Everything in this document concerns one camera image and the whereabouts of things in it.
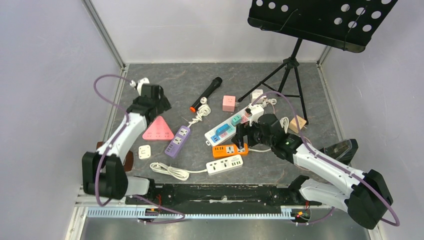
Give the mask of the blue plug adapter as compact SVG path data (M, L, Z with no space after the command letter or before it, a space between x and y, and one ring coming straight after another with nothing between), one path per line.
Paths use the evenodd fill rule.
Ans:
M231 126L228 123L225 123L225 124L221 125L220 127L218 127L216 129L215 134L217 136L221 136L221 135L225 134L230 129L231 129Z

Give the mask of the tan cube socket adapter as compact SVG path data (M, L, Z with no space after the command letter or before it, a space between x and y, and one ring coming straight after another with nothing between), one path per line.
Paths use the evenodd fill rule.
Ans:
M288 125L288 129L298 134L306 125L308 121L299 115L296 115Z

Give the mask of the teal usb charger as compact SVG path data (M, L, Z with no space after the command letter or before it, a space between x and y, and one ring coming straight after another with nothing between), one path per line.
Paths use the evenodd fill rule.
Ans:
M242 121L242 116L239 114L236 114L235 116L232 117L231 124L233 126L237 126L241 121Z

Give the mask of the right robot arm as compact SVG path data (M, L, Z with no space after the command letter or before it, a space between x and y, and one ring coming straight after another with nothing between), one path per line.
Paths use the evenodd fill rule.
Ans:
M327 183L299 176L290 184L289 199L295 204L319 202L346 212L363 228L372 230L382 221L398 227L400 220L392 208L393 198L384 177L376 170L364 172L343 164L289 134L274 114L264 114L257 122L239 123L231 140L238 148L245 143L270 148L276 157L305 168Z

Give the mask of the salmon pink usb charger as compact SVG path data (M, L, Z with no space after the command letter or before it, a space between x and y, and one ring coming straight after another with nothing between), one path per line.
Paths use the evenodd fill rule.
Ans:
M242 124L248 123L250 119L251 119L251 114L245 112L241 117L241 123Z

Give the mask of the pink cube socket adapter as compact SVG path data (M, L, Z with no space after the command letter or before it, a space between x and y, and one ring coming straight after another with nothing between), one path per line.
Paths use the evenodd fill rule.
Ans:
M236 107L239 106L236 97L233 95L224 95L222 99L222 110L224 112L234 112Z

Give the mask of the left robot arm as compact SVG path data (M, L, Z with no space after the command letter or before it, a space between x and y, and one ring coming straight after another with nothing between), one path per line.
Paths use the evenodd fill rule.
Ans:
M139 96L126 110L125 118L110 139L82 157L83 190L95 196L100 206L107 204L101 198L120 200L137 195L144 204L152 204L157 198L150 180L127 176L124 163L135 140L159 115L171 109L171 104L160 85L140 83L138 87Z

